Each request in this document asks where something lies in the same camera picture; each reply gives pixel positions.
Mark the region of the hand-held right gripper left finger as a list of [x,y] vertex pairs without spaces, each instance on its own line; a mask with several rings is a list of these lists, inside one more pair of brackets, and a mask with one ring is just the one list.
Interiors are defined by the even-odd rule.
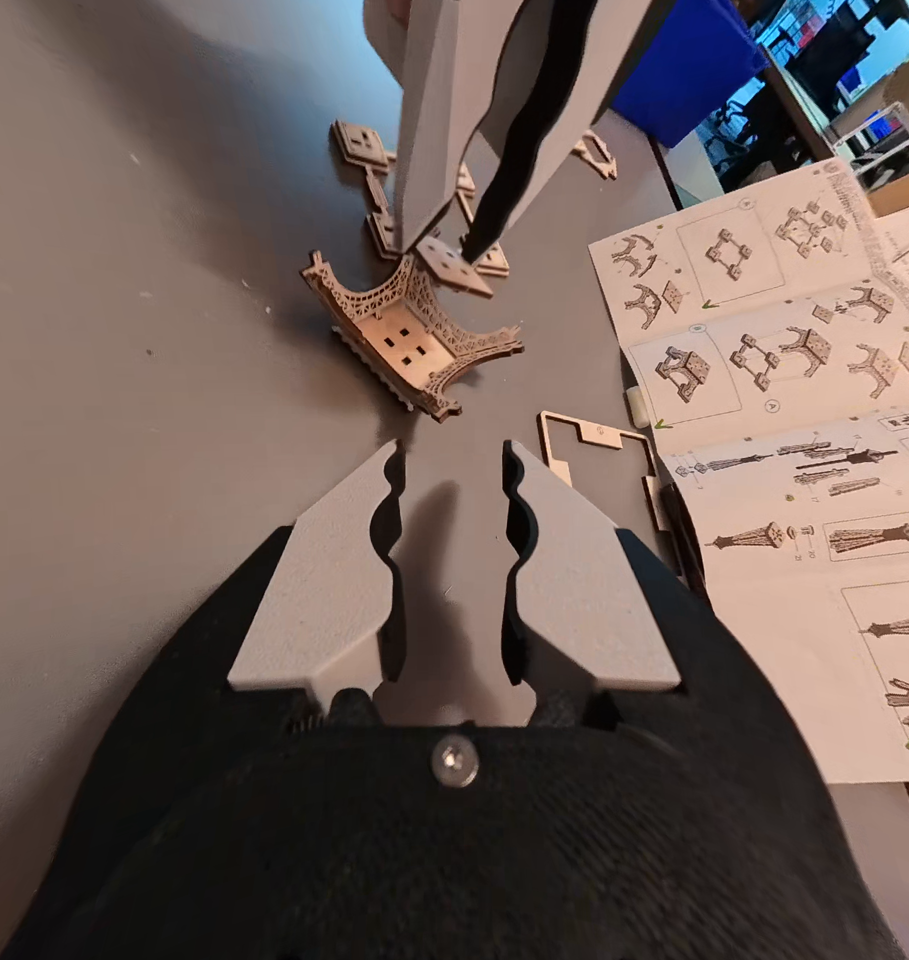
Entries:
[[228,673],[235,691],[304,690],[328,712],[341,690],[373,694],[404,669],[403,443],[393,439],[295,520]]

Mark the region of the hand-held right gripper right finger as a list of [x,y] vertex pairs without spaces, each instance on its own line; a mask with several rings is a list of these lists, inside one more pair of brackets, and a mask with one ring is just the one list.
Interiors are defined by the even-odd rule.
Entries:
[[681,677],[619,534],[519,441],[501,450],[509,569],[501,660],[534,714],[581,721],[613,691],[662,693]]

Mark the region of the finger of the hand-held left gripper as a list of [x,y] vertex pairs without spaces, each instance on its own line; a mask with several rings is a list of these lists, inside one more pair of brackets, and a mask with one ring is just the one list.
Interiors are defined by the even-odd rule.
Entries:
[[514,21],[513,1],[410,4],[394,196],[404,252],[434,227],[456,194]]
[[607,110],[675,1],[523,2],[478,132],[494,152],[462,243],[475,263],[501,240]]

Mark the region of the small square wooden plate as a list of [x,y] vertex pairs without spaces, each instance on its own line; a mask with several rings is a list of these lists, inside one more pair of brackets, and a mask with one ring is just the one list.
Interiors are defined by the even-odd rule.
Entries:
[[490,300],[494,291],[459,251],[436,236],[424,236],[413,251],[424,268],[448,288]]

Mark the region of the small hollow wooden piece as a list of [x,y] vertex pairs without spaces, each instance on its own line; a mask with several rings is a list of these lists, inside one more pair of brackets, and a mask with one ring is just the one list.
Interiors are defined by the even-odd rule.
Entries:
[[588,165],[603,180],[614,181],[618,175],[617,162],[607,143],[588,128],[581,135],[571,153]]

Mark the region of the blue bin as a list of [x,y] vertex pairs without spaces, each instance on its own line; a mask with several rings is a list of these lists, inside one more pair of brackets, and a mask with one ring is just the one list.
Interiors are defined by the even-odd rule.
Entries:
[[767,65],[734,2],[676,2],[610,109],[673,149]]

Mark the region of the empty wooden cutout sheet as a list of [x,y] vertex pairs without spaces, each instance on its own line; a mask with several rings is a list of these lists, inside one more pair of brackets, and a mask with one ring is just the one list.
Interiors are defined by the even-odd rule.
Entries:
[[564,482],[568,487],[573,486],[570,465],[567,461],[558,459],[553,452],[550,437],[550,423],[572,427],[581,445],[614,451],[624,450],[626,441],[640,445],[645,459],[645,469],[644,473],[641,474],[641,484],[644,490],[647,509],[655,530],[665,537],[673,553],[675,555],[678,554],[675,531],[669,519],[667,509],[663,505],[663,483],[657,471],[655,451],[651,440],[645,434],[620,429],[615,426],[597,423],[568,414],[545,410],[537,414],[536,421],[544,464],[554,476]]

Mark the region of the wooden tower base model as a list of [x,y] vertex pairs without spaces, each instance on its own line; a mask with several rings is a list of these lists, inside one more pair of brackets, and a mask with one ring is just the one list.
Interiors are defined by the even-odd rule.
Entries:
[[354,291],[337,278],[319,249],[301,271],[332,318],[332,331],[409,411],[437,423],[462,412],[446,390],[477,366],[521,354],[520,327],[477,333],[443,309],[432,279],[411,254],[389,278]]

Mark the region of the clear acrylic box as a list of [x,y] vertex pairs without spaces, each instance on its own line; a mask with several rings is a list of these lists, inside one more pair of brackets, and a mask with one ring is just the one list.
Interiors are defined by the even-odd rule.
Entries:
[[847,132],[828,126],[826,138],[862,179],[909,150],[909,109],[902,101],[887,103]]

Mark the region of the wooden frame with corner pads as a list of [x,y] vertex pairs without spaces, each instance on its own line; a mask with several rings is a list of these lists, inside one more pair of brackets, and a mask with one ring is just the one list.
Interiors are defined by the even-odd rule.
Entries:
[[[382,260],[394,261],[402,256],[398,238],[395,232],[395,222],[389,197],[386,193],[386,183],[396,162],[396,153],[389,150],[378,132],[370,126],[349,123],[342,119],[335,119],[330,128],[342,161],[361,168],[365,174],[365,183],[371,203],[371,210],[367,213],[365,222],[371,235],[377,255]],[[462,161],[459,166],[455,198],[468,226],[474,222],[472,200],[475,198],[477,186],[468,165]],[[425,265],[438,266],[441,272],[437,279],[447,283],[454,289],[471,290],[480,293],[469,284],[468,287],[456,282],[449,269],[454,263],[454,252],[449,250],[444,254],[440,251],[441,241],[422,241],[416,247],[416,253],[429,254]],[[509,261],[500,244],[496,243],[480,258],[472,268],[479,277],[494,277],[507,279],[510,268]]]

